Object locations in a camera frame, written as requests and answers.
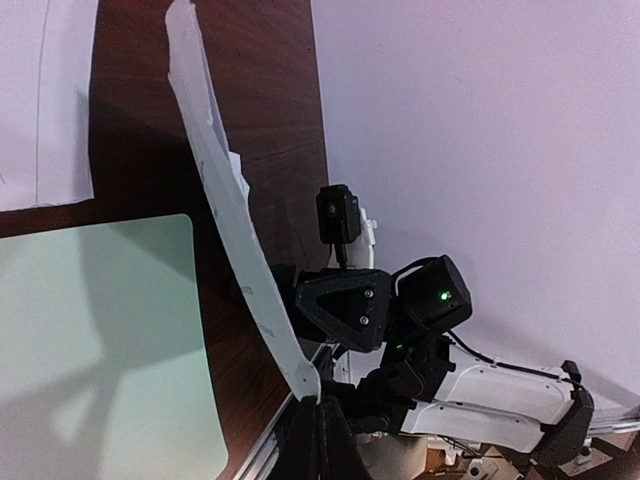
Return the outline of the green clipboard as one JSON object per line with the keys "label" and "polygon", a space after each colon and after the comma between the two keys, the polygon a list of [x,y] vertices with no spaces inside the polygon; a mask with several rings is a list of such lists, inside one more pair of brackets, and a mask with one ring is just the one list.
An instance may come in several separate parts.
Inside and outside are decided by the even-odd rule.
{"label": "green clipboard", "polygon": [[1,242],[1,475],[215,479],[228,452],[183,214]]}

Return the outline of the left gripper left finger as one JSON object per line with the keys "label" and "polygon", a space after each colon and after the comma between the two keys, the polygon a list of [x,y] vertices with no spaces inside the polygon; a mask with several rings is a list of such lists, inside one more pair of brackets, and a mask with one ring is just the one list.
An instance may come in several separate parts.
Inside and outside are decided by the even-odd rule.
{"label": "left gripper left finger", "polygon": [[269,478],[314,480],[320,478],[319,405],[303,399],[297,406],[288,434]]}

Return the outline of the white paper sheets stack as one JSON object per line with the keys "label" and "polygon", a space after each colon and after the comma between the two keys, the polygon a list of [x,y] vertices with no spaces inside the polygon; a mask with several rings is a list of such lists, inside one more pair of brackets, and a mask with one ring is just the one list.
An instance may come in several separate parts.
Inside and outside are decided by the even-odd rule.
{"label": "white paper sheets stack", "polygon": [[196,6],[174,1],[165,14],[168,79],[219,236],[240,292],[293,395],[321,397],[318,371],[298,343],[249,212],[250,188],[229,151]]}

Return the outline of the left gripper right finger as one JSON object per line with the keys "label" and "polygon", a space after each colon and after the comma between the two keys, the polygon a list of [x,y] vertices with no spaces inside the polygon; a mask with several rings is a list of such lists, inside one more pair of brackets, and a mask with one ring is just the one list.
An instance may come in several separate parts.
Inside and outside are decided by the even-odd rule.
{"label": "left gripper right finger", "polygon": [[370,480],[335,396],[325,395],[320,403],[320,479]]}

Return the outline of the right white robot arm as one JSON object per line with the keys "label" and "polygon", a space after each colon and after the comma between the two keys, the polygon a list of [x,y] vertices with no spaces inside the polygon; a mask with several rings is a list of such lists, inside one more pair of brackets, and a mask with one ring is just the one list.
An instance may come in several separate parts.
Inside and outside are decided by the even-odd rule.
{"label": "right white robot arm", "polygon": [[295,333],[334,346],[333,357],[363,355],[358,380],[335,366],[321,373],[353,434],[435,434],[530,454],[547,466],[575,458],[594,413],[576,363],[554,369],[494,360],[454,330],[472,313],[453,260],[425,257],[380,269],[272,270]]}

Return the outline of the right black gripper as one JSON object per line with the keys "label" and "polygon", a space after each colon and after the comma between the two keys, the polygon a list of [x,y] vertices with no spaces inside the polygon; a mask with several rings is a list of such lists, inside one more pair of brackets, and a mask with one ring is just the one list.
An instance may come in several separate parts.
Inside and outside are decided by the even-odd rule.
{"label": "right black gripper", "polygon": [[290,323],[298,337],[338,343],[370,353],[380,348],[390,322],[392,277],[379,269],[272,268]]}

